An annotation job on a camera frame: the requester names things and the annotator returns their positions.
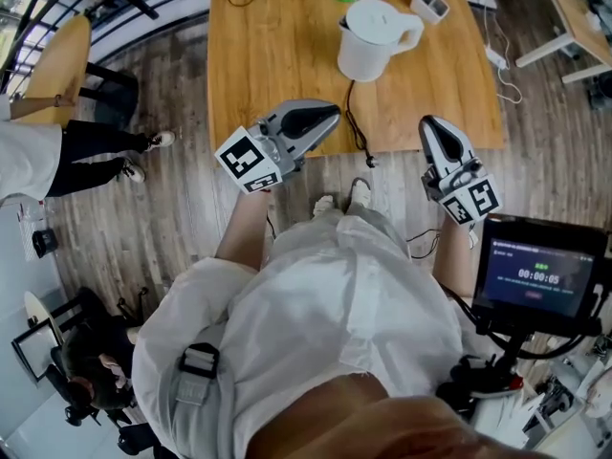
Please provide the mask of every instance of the person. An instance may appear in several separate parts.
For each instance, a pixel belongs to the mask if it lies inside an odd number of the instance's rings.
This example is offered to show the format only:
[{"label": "person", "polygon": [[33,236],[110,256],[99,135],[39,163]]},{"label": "person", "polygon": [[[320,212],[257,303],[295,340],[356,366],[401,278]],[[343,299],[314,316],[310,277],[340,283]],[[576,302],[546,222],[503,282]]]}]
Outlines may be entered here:
[{"label": "person", "polygon": [[88,317],[77,325],[61,348],[69,379],[69,403],[76,409],[122,409],[133,402],[127,379],[138,328],[126,328],[123,317]]},{"label": "person", "polygon": [[433,396],[465,350],[436,280],[471,295],[468,233],[446,218],[431,275],[370,203],[361,179],[345,214],[324,196],[263,264],[267,194],[240,194],[215,257],[177,278],[136,345],[135,395],[166,448],[193,459],[542,457],[479,435]]},{"label": "person", "polygon": [[64,130],[59,124],[11,122],[48,107],[74,105],[74,81],[54,98],[22,98],[10,102],[0,95],[0,202],[13,194],[41,201],[107,184],[119,174],[142,183],[142,169],[128,158],[93,164],[77,163],[102,153],[144,153],[170,146],[171,131],[132,135],[108,124],[70,120]]}]

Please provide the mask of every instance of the white sneaker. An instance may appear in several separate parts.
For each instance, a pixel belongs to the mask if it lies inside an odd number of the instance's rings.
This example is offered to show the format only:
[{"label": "white sneaker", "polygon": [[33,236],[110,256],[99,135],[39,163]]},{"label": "white sneaker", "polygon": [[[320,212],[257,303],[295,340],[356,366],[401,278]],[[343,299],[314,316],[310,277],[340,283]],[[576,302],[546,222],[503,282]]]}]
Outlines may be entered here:
[{"label": "white sneaker", "polygon": [[351,187],[351,204],[361,204],[364,208],[370,208],[372,204],[372,191],[364,179],[357,178]]},{"label": "white sneaker", "polygon": [[161,133],[154,134],[146,139],[149,145],[144,151],[151,151],[155,148],[165,148],[173,144],[175,139],[176,135],[172,131],[162,131]]},{"label": "white sneaker", "polygon": [[129,158],[124,159],[125,163],[123,164],[123,169],[121,173],[125,175],[132,182],[136,182],[137,184],[142,184],[144,179],[146,179],[146,175],[144,175],[144,170],[132,162]]},{"label": "white sneaker", "polygon": [[335,208],[336,203],[334,202],[334,197],[331,195],[324,195],[318,201],[315,202],[315,208],[313,209],[313,217],[316,218],[323,212]]}]

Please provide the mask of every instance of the person's leg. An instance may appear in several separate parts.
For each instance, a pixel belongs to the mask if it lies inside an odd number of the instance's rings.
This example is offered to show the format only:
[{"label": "person's leg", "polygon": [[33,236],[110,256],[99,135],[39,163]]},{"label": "person's leg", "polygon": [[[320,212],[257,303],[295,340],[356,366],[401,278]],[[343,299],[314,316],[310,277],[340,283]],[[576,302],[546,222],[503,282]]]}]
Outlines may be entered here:
[{"label": "person's leg", "polygon": [[71,120],[68,122],[61,144],[61,160],[75,162],[101,153],[137,151],[143,153],[149,147],[144,134],[118,131],[113,126],[99,122]]},{"label": "person's leg", "polygon": [[47,197],[61,197],[80,190],[103,186],[119,175],[124,166],[124,158],[96,164],[60,162]]},{"label": "person's leg", "polygon": [[346,210],[346,214],[349,216],[359,216],[363,221],[391,238],[408,255],[406,241],[393,228],[389,220],[376,210],[370,209],[371,197],[370,187],[367,182],[363,179],[355,179],[351,188],[351,204]]}]

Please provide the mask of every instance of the railing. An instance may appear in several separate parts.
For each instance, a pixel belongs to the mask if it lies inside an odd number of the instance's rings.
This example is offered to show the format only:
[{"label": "railing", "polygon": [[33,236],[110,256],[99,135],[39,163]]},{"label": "railing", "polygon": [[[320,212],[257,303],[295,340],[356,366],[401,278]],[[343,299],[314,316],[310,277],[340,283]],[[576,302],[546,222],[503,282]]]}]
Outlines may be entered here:
[{"label": "railing", "polygon": [[[43,42],[45,39],[57,30],[57,27],[61,25],[66,17],[80,13],[77,9],[84,1],[76,0],[72,5],[66,6],[60,3],[60,0],[48,0],[44,7],[33,17],[33,9],[38,0],[32,0],[22,16],[8,15],[8,18],[19,18],[20,20],[8,57],[0,68],[0,86],[3,94],[7,93],[7,90],[11,87],[13,90],[11,96],[13,97],[25,88],[25,84],[33,71],[31,60],[33,54],[40,54],[44,49]],[[53,23],[43,22],[45,16],[52,9],[57,9],[58,7],[61,8],[61,12],[53,20]],[[83,14],[89,18],[92,22],[92,28],[95,30],[111,23],[117,17],[132,9],[138,9],[140,14],[146,15],[150,19],[157,19],[159,17],[158,13],[147,5],[144,0],[99,0],[95,5],[87,8]],[[0,17],[2,16],[7,17],[0,11]],[[37,27],[40,28],[40,26],[45,29],[44,33],[34,44],[27,43],[26,40],[31,32]]]}]

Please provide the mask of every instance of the monitor screen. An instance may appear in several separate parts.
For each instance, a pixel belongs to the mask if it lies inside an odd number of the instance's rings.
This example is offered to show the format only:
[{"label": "monitor screen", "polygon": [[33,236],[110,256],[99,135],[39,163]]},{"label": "monitor screen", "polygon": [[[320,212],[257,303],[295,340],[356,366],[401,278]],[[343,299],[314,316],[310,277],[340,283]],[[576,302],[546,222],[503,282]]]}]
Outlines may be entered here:
[{"label": "monitor screen", "polygon": [[592,255],[493,238],[483,297],[575,317],[595,259]]}]

